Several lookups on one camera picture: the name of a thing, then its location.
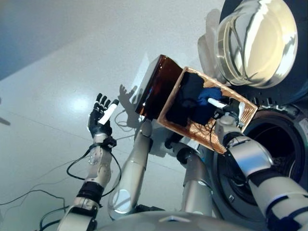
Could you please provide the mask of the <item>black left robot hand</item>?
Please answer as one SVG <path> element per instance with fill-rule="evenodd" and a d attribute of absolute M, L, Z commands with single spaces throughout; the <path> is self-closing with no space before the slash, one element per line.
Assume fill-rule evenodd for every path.
<path fill-rule="evenodd" d="M 93 105 L 93 109 L 89 114 L 87 129 L 92 138 L 99 134 L 111 136 L 112 128 L 110 125 L 110 117 L 114 113 L 119 104 L 119 100 L 113 101 L 107 99 L 99 93 Z"/>

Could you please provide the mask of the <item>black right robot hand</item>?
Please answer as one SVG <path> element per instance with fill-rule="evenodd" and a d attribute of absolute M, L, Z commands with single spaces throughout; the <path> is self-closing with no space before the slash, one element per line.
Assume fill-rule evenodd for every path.
<path fill-rule="evenodd" d="M 229 115 L 235 119 L 236 125 L 240 128 L 244 126 L 241 117 L 244 113 L 245 103 L 236 100 L 235 98 L 227 98 L 228 103 L 209 98 L 207 101 L 216 109 L 214 112 L 214 119 L 219 119 L 223 115 Z"/>

